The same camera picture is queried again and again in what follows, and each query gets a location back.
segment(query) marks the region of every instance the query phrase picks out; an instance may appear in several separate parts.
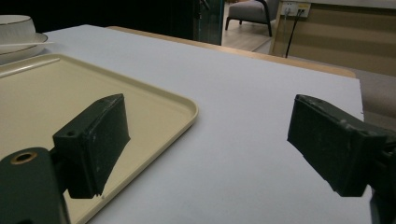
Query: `power cord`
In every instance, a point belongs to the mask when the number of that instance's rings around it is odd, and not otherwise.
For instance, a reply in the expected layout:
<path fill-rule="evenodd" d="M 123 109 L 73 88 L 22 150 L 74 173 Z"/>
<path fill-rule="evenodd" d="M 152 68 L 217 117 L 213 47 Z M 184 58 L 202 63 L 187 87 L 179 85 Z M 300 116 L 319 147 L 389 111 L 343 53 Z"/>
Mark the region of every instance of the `power cord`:
<path fill-rule="evenodd" d="M 294 19 L 293 29 L 291 30 L 291 35 L 290 35 L 290 39 L 289 39 L 288 49 L 286 50 L 285 58 L 288 58 L 290 44 L 291 44 L 291 39 L 293 38 L 293 34 L 294 34 L 294 29 L 296 28 L 297 21 L 300 19 L 301 14 L 303 14 L 303 13 L 304 13 L 304 9 L 298 9 L 297 16 Z"/>
<path fill-rule="evenodd" d="M 285 45 L 286 45 L 286 19 L 289 16 L 290 8 L 285 8 L 285 17 L 283 20 L 283 44 L 282 44 L 282 54 L 285 52 Z"/>

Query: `white tablecloth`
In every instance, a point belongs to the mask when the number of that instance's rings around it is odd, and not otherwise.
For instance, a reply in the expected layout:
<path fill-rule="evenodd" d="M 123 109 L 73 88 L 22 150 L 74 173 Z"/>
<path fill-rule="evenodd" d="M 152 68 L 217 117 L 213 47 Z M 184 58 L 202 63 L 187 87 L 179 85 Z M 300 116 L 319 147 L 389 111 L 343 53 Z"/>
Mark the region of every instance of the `white tablecloth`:
<path fill-rule="evenodd" d="M 287 141 L 296 94 L 363 119 L 360 83 L 90 25 L 47 33 L 62 53 L 184 95 L 198 119 L 91 223 L 371 223 Z"/>

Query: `beige tray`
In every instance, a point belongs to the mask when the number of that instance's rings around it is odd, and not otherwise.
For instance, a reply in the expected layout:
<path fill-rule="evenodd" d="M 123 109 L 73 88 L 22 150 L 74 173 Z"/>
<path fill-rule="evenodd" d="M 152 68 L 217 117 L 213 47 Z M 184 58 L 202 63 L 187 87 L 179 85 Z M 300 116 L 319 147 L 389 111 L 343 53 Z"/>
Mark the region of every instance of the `beige tray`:
<path fill-rule="evenodd" d="M 70 199 L 72 223 L 85 223 L 194 122 L 197 105 L 60 54 L 0 66 L 0 159 L 28 147 L 53 148 L 52 135 L 95 100 L 123 93 L 131 141 L 101 197 Z"/>

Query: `bowl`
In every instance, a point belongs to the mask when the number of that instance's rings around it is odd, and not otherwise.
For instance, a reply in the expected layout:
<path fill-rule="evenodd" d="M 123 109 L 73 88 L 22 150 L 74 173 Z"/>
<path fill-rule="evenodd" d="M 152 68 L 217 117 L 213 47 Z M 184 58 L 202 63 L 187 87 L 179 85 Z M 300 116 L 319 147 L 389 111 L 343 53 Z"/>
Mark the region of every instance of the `bowl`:
<path fill-rule="evenodd" d="M 0 15 L 0 45 L 33 42 L 35 24 L 23 15 Z"/>
<path fill-rule="evenodd" d="M 18 46 L 18 44 L 44 43 L 46 35 L 35 32 L 35 24 L 29 16 L 0 15 L 0 65 L 12 63 L 37 55 L 44 49 L 43 45 Z"/>

